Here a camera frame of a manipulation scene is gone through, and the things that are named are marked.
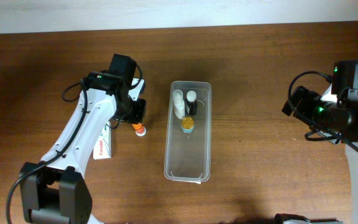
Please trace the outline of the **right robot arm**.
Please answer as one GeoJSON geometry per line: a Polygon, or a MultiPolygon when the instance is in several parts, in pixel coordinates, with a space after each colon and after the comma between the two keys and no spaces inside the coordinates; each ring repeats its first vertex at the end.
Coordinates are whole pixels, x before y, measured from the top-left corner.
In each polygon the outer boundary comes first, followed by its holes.
{"type": "Polygon", "coordinates": [[[358,223],[358,60],[336,62],[332,75],[317,74],[329,82],[329,88],[320,95],[291,83],[282,112],[309,127],[307,141],[345,145],[351,177],[352,221],[358,223]]]}

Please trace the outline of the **white plastic bottle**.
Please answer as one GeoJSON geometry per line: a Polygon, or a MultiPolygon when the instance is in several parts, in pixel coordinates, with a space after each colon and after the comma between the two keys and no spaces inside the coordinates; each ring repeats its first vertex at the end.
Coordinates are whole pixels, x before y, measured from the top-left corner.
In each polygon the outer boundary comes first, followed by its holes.
{"type": "Polygon", "coordinates": [[[173,92],[173,105],[177,118],[183,119],[185,117],[185,101],[181,90],[175,90],[173,92]]]}

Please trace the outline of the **small gold lid jar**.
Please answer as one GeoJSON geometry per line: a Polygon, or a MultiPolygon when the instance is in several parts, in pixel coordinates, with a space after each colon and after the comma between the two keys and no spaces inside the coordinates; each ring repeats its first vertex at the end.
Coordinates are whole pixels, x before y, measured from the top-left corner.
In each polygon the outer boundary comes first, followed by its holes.
{"type": "Polygon", "coordinates": [[[181,121],[181,128],[184,133],[191,133],[195,127],[193,118],[186,116],[181,121]]]}

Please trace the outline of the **black bottle white cap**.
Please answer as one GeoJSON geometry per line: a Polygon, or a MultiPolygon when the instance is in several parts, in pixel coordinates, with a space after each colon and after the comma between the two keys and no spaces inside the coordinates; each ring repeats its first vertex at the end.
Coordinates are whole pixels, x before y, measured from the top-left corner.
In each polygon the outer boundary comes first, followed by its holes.
{"type": "Polygon", "coordinates": [[[196,92],[191,90],[188,91],[186,94],[186,112],[190,115],[190,116],[194,116],[197,113],[197,95],[196,92]]]}

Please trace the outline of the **orange tablet tube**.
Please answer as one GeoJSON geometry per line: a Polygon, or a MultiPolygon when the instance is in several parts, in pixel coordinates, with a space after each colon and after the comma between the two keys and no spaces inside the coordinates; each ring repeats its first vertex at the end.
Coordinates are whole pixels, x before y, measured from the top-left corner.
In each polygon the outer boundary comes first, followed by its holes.
{"type": "Polygon", "coordinates": [[[142,123],[132,124],[132,127],[135,129],[135,133],[138,136],[144,136],[147,132],[142,123]]]}

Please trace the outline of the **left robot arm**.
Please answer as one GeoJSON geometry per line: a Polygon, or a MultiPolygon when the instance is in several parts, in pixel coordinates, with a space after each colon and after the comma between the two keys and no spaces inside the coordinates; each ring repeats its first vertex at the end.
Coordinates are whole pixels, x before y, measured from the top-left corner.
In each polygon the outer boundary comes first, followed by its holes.
{"type": "Polygon", "coordinates": [[[21,191],[27,223],[98,223],[85,171],[105,125],[139,124],[146,101],[139,96],[145,80],[137,62],[115,54],[107,70],[90,72],[79,81],[77,106],[65,129],[39,163],[26,162],[11,190],[21,191]]]}

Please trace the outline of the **white Panadol box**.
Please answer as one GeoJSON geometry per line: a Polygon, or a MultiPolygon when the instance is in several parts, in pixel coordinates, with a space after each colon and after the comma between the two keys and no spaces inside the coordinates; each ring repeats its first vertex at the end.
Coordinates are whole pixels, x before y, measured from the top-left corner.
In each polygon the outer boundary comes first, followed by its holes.
{"type": "Polygon", "coordinates": [[[111,150],[111,128],[110,122],[107,122],[104,125],[104,128],[101,131],[101,134],[96,141],[93,148],[93,159],[110,159],[112,158],[111,150]]]}

